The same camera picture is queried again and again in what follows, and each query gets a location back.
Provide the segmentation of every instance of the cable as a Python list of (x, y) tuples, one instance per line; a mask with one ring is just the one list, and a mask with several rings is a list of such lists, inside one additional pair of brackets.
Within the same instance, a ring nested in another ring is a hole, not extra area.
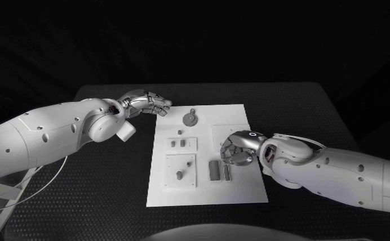
[(31, 175), (17, 184), (17, 185), (14, 185), (5, 192), (2, 192), (1, 194), (0, 194), (0, 196), (1, 195), (4, 195), (8, 191), (11, 191), (15, 187), (18, 187), (20, 186), (20, 184), (23, 184), (26, 181), (27, 181), (27, 179), (30, 179), (31, 177), (33, 177), (33, 175), (39, 172), (39, 170), (41, 169), (41, 167), (43, 166), (40, 166), (39, 168), (37, 168), (37, 170), (31, 173)]
[[(63, 168), (63, 165), (65, 165), (65, 162), (66, 162), (66, 159), (67, 159), (67, 156), (65, 157), (65, 160), (63, 160), (63, 163), (62, 163), (62, 165), (60, 165), (60, 168), (59, 168), (59, 170), (57, 170), (57, 172), (56, 172), (56, 174), (54, 174), (54, 177), (59, 175), (59, 173), (60, 173), (60, 170), (62, 170), (62, 168)], [(10, 206), (5, 206), (4, 208), (0, 208), (0, 210), (4, 210), (5, 208), (8, 208), (8, 207), (11, 207), (11, 206), (15, 206), (15, 205), (18, 205), (20, 203), (23, 203), (26, 200), (28, 200), (46, 187), (47, 187), (47, 185), (52, 183), (52, 181), (54, 180), (54, 177), (50, 179), (50, 181), (46, 183), (46, 185), (44, 185), (44, 187), (30, 196), (30, 197), (27, 197), (26, 199), (23, 199), (18, 203), (14, 203), (14, 204), (11, 204)]]
[(274, 136), (286, 136), (286, 137), (290, 137), (290, 138), (296, 138), (301, 141), (306, 141), (306, 142), (310, 142), (312, 144), (317, 145), (320, 148), (326, 148), (326, 146), (323, 144), (320, 144), (319, 142), (307, 139), (307, 138), (303, 138), (303, 137), (297, 137), (297, 136), (290, 136), (290, 135), (286, 135), (286, 134), (278, 134), (275, 133)]

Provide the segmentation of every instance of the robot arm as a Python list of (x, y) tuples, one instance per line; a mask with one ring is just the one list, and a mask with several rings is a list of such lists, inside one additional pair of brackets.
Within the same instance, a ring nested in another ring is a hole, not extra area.
[(0, 124), (0, 177), (57, 161), (115, 134), (127, 141), (135, 129), (125, 118), (164, 116), (170, 105), (158, 95), (134, 90), (118, 101), (83, 99), (26, 112)]
[(323, 146), (312, 150), (291, 136), (274, 134), (267, 139), (252, 131), (235, 132), (221, 148), (223, 162), (244, 166), (254, 155), (262, 173), (280, 185), (304, 187), (343, 204), (390, 212), (390, 161)]

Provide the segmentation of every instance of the black background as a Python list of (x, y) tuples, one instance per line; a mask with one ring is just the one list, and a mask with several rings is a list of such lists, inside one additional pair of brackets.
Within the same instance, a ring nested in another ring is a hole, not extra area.
[(390, 0), (1, 0), (0, 121), (85, 84), (310, 81), (390, 158), (388, 31)]

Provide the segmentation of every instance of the white board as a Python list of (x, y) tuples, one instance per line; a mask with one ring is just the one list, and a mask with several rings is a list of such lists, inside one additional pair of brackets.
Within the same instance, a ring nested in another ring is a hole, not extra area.
[[(183, 115), (190, 109), (195, 109), (197, 117), (193, 127), (183, 125)], [(223, 180), (219, 142), (223, 142), (225, 138), (239, 130), (249, 130), (242, 104), (173, 106), (167, 116), (157, 116), (147, 207), (268, 202), (257, 160), (244, 167), (229, 165), (231, 182)], [(177, 139), (190, 139), (193, 142), (193, 138), (196, 138), (196, 149), (193, 144), (187, 148), (177, 146)], [(174, 139), (174, 146), (180, 147), (177, 151), (169, 139)], [(193, 155), (195, 159), (195, 163), (190, 164), (190, 167), (195, 167), (190, 169), (186, 168), (189, 155)], [(221, 182), (209, 181), (210, 160), (219, 161)], [(179, 168), (184, 171), (182, 180), (174, 179)]]

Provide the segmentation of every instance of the table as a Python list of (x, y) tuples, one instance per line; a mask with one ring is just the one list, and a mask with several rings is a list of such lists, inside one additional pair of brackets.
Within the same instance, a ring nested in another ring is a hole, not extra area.
[[(117, 99), (143, 88), (174, 106), (244, 104), (251, 129), (284, 133), (325, 146), (358, 145), (316, 83), (118, 84), (83, 86), (75, 101)], [(145, 208), (156, 116), (130, 119), (137, 129), (122, 143), (114, 136), (69, 156), (46, 190), (20, 204), (4, 228), (5, 240), (138, 240), (174, 227), (231, 223), (268, 227), (312, 239), (390, 239), (390, 213), (346, 206), (262, 176), (270, 203)], [(62, 161), (36, 174), (21, 198), (50, 180)]]

